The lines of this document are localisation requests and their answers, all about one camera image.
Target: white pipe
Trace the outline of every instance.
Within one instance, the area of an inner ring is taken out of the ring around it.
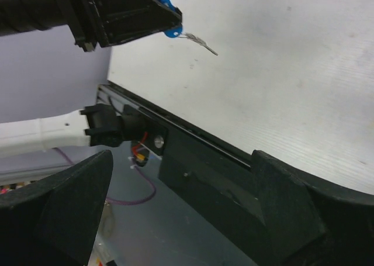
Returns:
[[[64,146],[89,146],[80,110],[44,119],[0,124],[0,158]]]

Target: cable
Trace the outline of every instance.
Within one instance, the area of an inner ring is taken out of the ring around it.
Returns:
[[[108,95],[108,102],[109,102],[109,105],[111,107],[113,107],[113,109],[118,113],[118,114],[122,114],[121,111],[118,111],[117,108],[115,107],[115,105],[113,104],[113,101],[112,101],[112,98]]]
[[[69,165],[74,165],[74,162],[61,149],[53,148],[53,150],[58,152],[59,155],[61,155],[66,160],[66,162],[69,163]]]
[[[148,136],[148,133],[145,132],[143,138],[141,139],[141,142],[139,142],[138,144],[136,144],[135,146],[131,148],[135,157],[138,155],[137,149],[145,142],[145,140],[147,139],[147,136]]]
[[[193,35],[192,33],[183,33],[181,35],[183,35],[183,36],[178,36],[178,38],[191,40],[191,41],[199,44],[200,46],[203,46],[204,48],[208,49],[212,54],[215,54],[216,56],[218,56],[218,54],[212,48],[210,48],[207,45],[207,43],[203,39],[201,39],[200,37],[197,37],[197,36]]]
[[[144,137],[142,139],[142,142],[139,143],[138,145],[136,146],[140,146],[144,140],[147,138],[147,132],[144,134]],[[53,148],[53,150],[55,150],[56,152],[59,153],[59,155],[61,155],[62,157],[64,157],[64,159],[70,164],[70,165],[74,165],[73,161],[60,149],[60,148]],[[150,185],[150,187],[152,188],[152,193],[149,194],[149,196],[143,198],[143,199],[139,199],[139,200],[135,200],[135,201],[121,201],[121,200],[116,200],[116,199],[113,199],[113,198],[110,198],[110,197],[106,197],[106,200],[109,202],[109,203],[112,203],[114,205],[120,205],[120,206],[136,206],[136,205],[140,205],[142,203],[146,203],[148,202],[150,199],[152,199],[153,197],[155,197],[156,195],[156,186],[153,184],[153,182],[148,178],[148,176],[146,176],[138,167],[138,165],[135,163],[134,161],[134,158],[131,158],[131,162],[133,164],[133,167],[135,168],[135,170],[140,174],[141,177],[143,177],[147,182],[148,184]]]
[[[134,162],[134,159],[132,158],[131,159],[132,163],[133,163],[133,166],[135,168],[135,170],[140,174],[141,177],[143,177],[147,182],[148,184],[150,185],[150,187],[152,187],[153,191],[152,193],[149,194],[149,196],[143,198],[143,199],[140,199],[140,200],[135,200],[135,201],[121,201],[121,200],[115,200],[115,199],[112,199],[110,197],[106,197],[106,200],[109,202],[109,203],[114,203],[115,205],[121,205],[121,206],[135,206],[135,205],[140,205],[142,203],[146,203],[148,202],[150,199],[152,199],[153,197],[155,197],[156,195],[156,186],[153,184],[153,182],[148,178],[148,176],[146,176],[140,169],[139,167],[137,166],[137,164]]]

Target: black clamp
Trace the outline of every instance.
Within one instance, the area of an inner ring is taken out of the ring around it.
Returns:
[[[89,129],[85,134],[91,136],[90,146],[118,147],[124,141],[141,138],[146,128],[141,116],[117,116],[116,111],[105,104],[87,106],[81,115],[87,117]]]

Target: black plastic housing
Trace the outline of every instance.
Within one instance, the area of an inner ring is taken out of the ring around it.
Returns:
[[[178,27],[182,13],[157,0],[0,0],[0,36],[65,24],[92,51]]]
[[[140,139],[146,130],[146,121],[140,115],[117,116],[110,105],[96,104],[81,111],[87,117],[91,137],[90,146],[106,145],[118,147],[126,140]]]

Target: bolt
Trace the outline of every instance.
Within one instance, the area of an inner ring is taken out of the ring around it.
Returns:
[[[154,145],[158,149],[161,149],[164,146],[164,139],[162,138],[162,136],[156,136],[156,138],[154,139]]]

